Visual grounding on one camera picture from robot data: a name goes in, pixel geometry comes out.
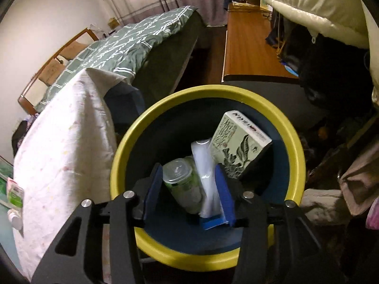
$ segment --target striped bedding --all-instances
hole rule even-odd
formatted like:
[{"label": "striped bedding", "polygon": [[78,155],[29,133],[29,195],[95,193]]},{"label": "striped bedding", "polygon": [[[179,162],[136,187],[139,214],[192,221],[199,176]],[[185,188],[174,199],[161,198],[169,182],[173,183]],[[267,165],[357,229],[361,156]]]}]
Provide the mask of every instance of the striped bedding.
[{"label": "striped bedding", "polygon": [[196,10],[184,6],[128,24],[112,36],[96,41],[78,54],[67,65],[57,80],[47,89],[35,107],[41,112],[80,70],[88,67],[112,71],[125,77],[132,84],[150,50],[166,38],[179,32]]}]

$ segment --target wooden floor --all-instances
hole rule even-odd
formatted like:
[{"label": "wooden floor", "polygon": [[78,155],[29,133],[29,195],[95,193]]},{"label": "wooden floor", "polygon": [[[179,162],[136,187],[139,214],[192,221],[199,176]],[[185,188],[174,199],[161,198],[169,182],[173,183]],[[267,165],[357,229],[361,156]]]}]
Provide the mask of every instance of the wooden floor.
[{"label": "wooden floor", "polygon": [[210,40],[210,48],[193,51],[176,91],[199,85],[221,83],[226,26],[207,27],[205,33]]}]

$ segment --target bed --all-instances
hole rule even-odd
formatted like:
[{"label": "bed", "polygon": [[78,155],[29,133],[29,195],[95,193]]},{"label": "bed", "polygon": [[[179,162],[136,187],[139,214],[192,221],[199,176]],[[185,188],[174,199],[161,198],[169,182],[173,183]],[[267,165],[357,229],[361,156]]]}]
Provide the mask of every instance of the bed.
[{"label": "bed", "polygon": [[[124,75],[141,91],[149,107],[175,90],[203,28],[196,9],[185,6],[128,24],[101,40],[84,29],[47,60],[24,88],[18,103],[30,115],[41,112],[76,73],[93,67]],[[69,52],[67,58],[67,51],[73,47],[83,50],[75,56]]]}]

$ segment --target yellow trash bin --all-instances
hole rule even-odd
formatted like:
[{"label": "yellow trash bin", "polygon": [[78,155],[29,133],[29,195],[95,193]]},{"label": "yellow trash bin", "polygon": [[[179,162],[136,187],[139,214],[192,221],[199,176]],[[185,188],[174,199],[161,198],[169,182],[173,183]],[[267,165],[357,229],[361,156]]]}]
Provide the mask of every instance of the yellow trash bin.
[{"label": "yellow trash bin", "polygon": [[[300,203],[306,167],[299,137],[285,115],[263,97],[238,87],[204,85],[174,93],[148,108],[122,139],[111,171],[111,197],[162,165],[191,155],[191,142],[213,135],[226,111],[239,110],[272,139],[261,158],[259,178],[268,184],[257,193],[266,202]],[[215,271],[237,264],[242,228],[204,231],[162,187],[156,211],[144,229],[135,228],[137,246],[168,266]],[[273,228],[268,227],[269,243]]]}]

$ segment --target wooden desk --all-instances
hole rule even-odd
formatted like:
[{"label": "wooden desk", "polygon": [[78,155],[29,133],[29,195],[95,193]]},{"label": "wooden desk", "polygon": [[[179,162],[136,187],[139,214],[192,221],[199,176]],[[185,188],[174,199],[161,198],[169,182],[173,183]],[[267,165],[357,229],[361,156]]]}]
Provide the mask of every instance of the wooden desk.
[{"label": "wooden desk", "polygon": [[276,49],[266,43],[271,28],[263,14],[259,7],[229,7],[223,79],[298,84],[298,78],[280,64]]}]

